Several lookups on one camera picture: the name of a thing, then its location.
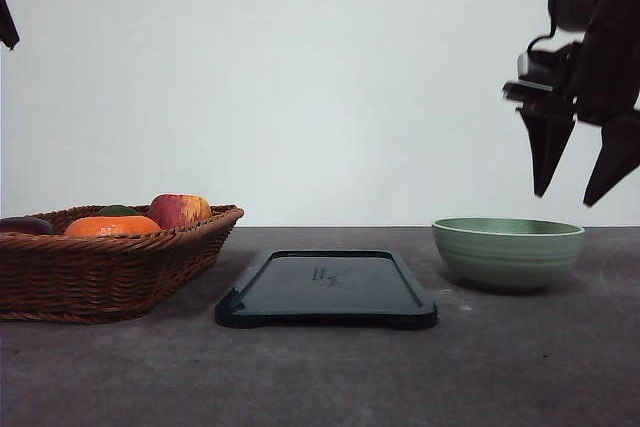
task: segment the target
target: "eggplant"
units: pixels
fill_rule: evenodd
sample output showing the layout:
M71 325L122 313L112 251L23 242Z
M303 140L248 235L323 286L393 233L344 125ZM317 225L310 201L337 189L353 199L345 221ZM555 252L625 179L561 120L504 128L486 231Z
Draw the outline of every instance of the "eggplant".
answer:
M36 217L7 217L0 219L0 232L31 235L53 235L53 226Z

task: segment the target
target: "gray table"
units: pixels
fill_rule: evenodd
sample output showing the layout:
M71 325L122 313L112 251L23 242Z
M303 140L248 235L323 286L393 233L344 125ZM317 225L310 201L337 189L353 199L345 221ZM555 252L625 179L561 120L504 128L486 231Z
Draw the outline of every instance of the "gray table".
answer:
M213 322L254 255L397 251L431 292L424 331ZM9 322L2 416L14 426L638 426L640 229L592 229L575 273L537 295L448 276L428 228L237 228L210 269L148 316Z

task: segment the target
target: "cable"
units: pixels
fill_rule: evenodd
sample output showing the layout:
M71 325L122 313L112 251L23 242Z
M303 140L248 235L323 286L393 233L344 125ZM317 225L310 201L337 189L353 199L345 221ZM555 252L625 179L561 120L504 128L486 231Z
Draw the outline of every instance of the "cable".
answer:
M529 54L529 57L532 57L531 51L533 50L533 46L534 45L536 45L541 40L552 39L553 36L556 35L556 29L557 29L556 11L557 11L557 9L558 9L558 0L551 0L551 9L550 9L550 12L549 12L549 16L551 17L551 29L549 30L549 33L547 35L541 35L541 36L536 37L535 39L533 39L531 41L531 43L529 44L529 47L527 47L527 54Z

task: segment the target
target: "black tray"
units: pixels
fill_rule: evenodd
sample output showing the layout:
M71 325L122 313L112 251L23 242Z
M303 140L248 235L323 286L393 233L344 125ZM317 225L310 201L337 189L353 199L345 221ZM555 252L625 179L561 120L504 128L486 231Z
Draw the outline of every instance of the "black tray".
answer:
M259 256L218 303L226 327L383 324L424 329L437 308L400 256L379 250L278 250Z

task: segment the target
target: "green bowl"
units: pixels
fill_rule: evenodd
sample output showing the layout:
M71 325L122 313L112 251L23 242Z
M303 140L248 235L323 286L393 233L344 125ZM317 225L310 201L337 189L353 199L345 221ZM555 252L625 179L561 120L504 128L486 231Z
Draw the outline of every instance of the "green bowl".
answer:
M457 218L432 226L453 272L507 290L545 287L567 274L584 237L582 227L540 220Z

